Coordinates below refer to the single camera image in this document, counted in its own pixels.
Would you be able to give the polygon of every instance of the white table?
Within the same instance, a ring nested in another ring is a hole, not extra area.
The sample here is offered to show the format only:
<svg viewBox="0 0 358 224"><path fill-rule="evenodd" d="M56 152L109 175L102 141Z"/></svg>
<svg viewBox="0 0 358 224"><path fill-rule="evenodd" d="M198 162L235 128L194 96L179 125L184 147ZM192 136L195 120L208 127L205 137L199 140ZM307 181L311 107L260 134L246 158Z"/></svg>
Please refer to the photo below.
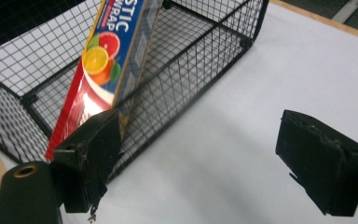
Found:
<svg viewBox="0 0 358 224"><path fill-rule="evenodd" d="M270 4L250 51L108 186L97 223L358 223L325 217L275 155L284 109L358 142L358 37Z"/></svg>

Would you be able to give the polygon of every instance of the black wire basket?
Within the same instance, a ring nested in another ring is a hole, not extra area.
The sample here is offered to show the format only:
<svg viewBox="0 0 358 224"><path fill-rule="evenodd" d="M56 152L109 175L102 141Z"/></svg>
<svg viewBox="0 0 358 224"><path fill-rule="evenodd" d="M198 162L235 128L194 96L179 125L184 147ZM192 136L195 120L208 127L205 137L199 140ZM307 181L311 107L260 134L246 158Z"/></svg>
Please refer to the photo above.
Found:
<svg viewBox="0 0 358 224"><path fill-rule="evenodd" d="M43 13L38 1L33 2L9 1L0 7L17 7L11 9L13 17L39 15L25 17L20 28L0 33L0 150L18 163L44 160L100 1L53 1L43 5ZM141 81L117 104L131 105L131 114L121 149L124 156L112 177L247 52L260 31L268 2L163 2ZM6 17L0 25L10 22Z"/></svg>

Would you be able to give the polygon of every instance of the wire basket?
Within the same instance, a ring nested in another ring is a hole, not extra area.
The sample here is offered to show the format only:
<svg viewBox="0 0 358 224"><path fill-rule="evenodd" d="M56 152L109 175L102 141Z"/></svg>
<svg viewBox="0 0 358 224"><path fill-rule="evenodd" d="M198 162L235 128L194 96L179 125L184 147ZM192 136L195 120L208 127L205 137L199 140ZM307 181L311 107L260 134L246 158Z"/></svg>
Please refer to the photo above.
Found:
<svg viewBox="0 0 358 224"><path fill-rule="evenodd" d="M51 3L45 7L51 18L24 22L34 27L18 31L14 38L0 36L0 150L18 163L44 160L99 6L97 0L74 2L74 7ZM141 81L117 104L131 105L131 114L121 149L124 156L112 177L247 52L267 5L268 0L163 2Z"/></svg>

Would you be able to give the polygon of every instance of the white tabletop surface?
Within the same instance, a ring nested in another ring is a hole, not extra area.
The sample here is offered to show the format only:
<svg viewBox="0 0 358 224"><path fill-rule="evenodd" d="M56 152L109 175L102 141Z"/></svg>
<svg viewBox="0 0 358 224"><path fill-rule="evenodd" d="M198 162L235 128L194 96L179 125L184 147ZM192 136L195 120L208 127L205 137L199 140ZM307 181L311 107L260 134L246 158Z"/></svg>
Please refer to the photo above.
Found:
<svg viewBox="0 0 358 224"><path fill-rule="evenodd" d="M275 155L284 109L358 142L358 37L270 4L249 52L109 184L96 223L358 223L325 217Z"/></svg>

